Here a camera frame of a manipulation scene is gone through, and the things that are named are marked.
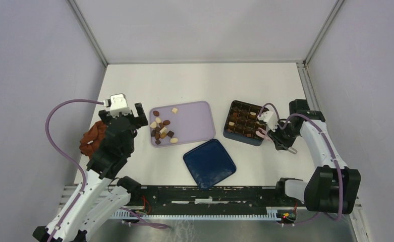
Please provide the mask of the blue tin chocolate box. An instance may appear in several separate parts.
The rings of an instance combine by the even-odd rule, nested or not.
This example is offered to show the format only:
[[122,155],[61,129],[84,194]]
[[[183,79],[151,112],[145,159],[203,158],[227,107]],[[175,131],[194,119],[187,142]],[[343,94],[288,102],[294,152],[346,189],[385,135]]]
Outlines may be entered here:
[[227,139],[252,146],[261,146],[263,138],[256,135],[259,128],[267,125],[257,119],[261,106],[238,100],[231,102],[223,127],[223,136]]

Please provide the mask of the blue tin lid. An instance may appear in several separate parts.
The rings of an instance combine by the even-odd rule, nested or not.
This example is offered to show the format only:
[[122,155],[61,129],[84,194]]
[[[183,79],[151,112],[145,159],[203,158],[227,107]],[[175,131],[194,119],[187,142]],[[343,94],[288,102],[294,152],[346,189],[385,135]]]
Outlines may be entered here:
[[183,155],[197,187],[208,190],[237,171],[231,156],[217,139],[211,139]]

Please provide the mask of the pink tongs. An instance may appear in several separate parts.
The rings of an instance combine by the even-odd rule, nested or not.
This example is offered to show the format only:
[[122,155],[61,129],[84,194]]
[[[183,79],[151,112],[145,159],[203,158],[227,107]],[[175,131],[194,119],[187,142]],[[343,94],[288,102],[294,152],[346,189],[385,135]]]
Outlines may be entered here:
[[[262,139],[264,139],[264,140],[268,140],[268,141],[271,141],[271,142],[274,143],[274,140],[268,136],[267,131],[264,130],[263,128],[258,128],[258,129],[256,130],[255,134],[256,134],[258,137],[260,137],[260,138],[262,138]],[[292,147],[288,148],[287,151],[290,152],[290,153],[292,153],[292,154],[297,154],[297,153],[298,153],[298,151],[297,151],[295,148],[292,148]]]

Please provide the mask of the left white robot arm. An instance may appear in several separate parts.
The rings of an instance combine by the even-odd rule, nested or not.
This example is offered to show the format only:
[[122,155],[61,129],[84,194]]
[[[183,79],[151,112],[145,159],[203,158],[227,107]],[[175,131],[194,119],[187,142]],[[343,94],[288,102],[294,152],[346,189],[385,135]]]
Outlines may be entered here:
[[59,214],[48,225],[34,230],[37,241],[89,241],[117,210],[141,200],[140,183],[125,176],[106,198],[96,202],[134,152],[138,129],[148,125],[141,103],[135,104],[137,116],[127,105],[113,101],[102,104],[107,107],[99,111],[101,121],[107,125],[105,136],[87,168],[79,167],[82,181]]

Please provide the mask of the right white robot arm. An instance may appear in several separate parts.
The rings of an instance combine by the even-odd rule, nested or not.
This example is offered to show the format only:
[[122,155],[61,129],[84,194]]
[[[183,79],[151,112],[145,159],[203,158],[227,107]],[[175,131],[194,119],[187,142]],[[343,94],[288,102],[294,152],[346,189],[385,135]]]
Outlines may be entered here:
[[298,137],[307,145],[315,170],[308,182],[281,178],[274,192],[275,201],[286,206],[294,199],[312,212],[351,214],[361,175],[340,157],[327,131],[321,111],[311,110],[305,99],[289,103],[290,115],[279,120],[268,132],[276,150],[290,150]]

